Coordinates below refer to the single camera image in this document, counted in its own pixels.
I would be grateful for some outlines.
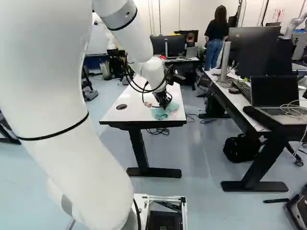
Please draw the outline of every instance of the black stripe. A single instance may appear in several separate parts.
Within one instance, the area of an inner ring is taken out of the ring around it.
[[[138,14],[138,8],[136,8],[135,14],[134,14],[133,18],[131,18],[131,20],[129,22],[127,22],[126,24],[124,24],[121,27],[118,27],[118,28],[115,28],[115,29],[111,29],[111,28],[108,27],[108,29],[111,30],[111,31],[117,31],[117,30],[121,30],[121,29],[125,28],[126,26],[128,26],[135,19],[137,14]]]
[[[46,136],[42,136],[42,137],[37,137],[37,138],[22,138],[22,137],[17,137],[18,139],[20,140],[26,140],[26,141],[33,141],[33,140],[44,140],[44,139],[48,139],[48,138],[53,138],[53,137],[56,137],[58,135],[61,135],[63,133],[66,133],[76,127],[78,127],[79,125],[81,125],[84,121],[86,121],[86,119],[88,118],[88,115],[89,115],[89,112],[87,111],[87,115],[81,120],[79,121],[77,124],[65,129],[65,130],[62,130],[60,132],[57,132],[57,133],[53,133],[53,134],[49,134],[49,135],[46,135]]]

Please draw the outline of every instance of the teal cloth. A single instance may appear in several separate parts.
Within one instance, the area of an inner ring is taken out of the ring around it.
[[[165,110],[164,108],[152,109],[152,114],[156,120],[162,121],[164,119],[167,119],[168,116],[170,116],[172,112],[177,111],[178,108],[179,108],[179,104],[175,102],[171,102]]]

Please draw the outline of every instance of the floor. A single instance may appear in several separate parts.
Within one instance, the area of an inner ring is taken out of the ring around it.
[[[126,131],[101,126],[99,118],[125,89],[117,80],[93,80],[99,96],[87,102],[90,117],[101,141],[124,167],[136,166]],[[190,87],[182,87],[187,113],[203,109]],[[169,136],[152,136],[143,131],[148,160],[153,167],[179,168],[181,179],[132,178],[136,193],[186,196],[190,230],[289,230],[293,226],[282,204],[263,204],[265,199],[292,197],[306,183],[307,164],[297,167],[285,151],[264,180],[284,181],[287,194],[224,193],[222,180],[240,180],[250,163],[233,164],[223,154],[226,138],[240,133],[231,119],[206,125],[194,123],[171,128]],[[307,162],[307,155],[300,153]],[[22,146],[0,143],[0,229],[64,230],[70,218],[47,196],[47,175]],[[74,230],[85,230],[77,224]]]

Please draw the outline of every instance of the keyboard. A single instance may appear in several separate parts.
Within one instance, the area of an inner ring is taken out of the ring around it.
[[[251,90],[249,85],[244,81],[233,81],[232,85],[240,90],[242,95],[251,103]]]
[[[272,115],[272,116],[277,116],[277,115],[286,115],[286,112],[281,110],[280,108],[261,108],[262,111],[265,111],[266,113]],[[302,108],[295,108],[295,109],[292,109],[292,108],[284,108],[284,110],[286,111],[289,111],[289,112],[292,112],[294,114],[302,114],[302,115],[307,115],[307,110],[305,109],[302,109]]]

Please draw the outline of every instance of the woman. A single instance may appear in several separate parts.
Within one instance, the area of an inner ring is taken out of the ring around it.
[[[207,55],[205,71],[216,67],[216,62],[223,48],[223,42],[229,34],[227,24],[227,10],[225,6],[219,6],[215,10],[214,20],[212,20],[206,30],[205,36],[207,41]]]

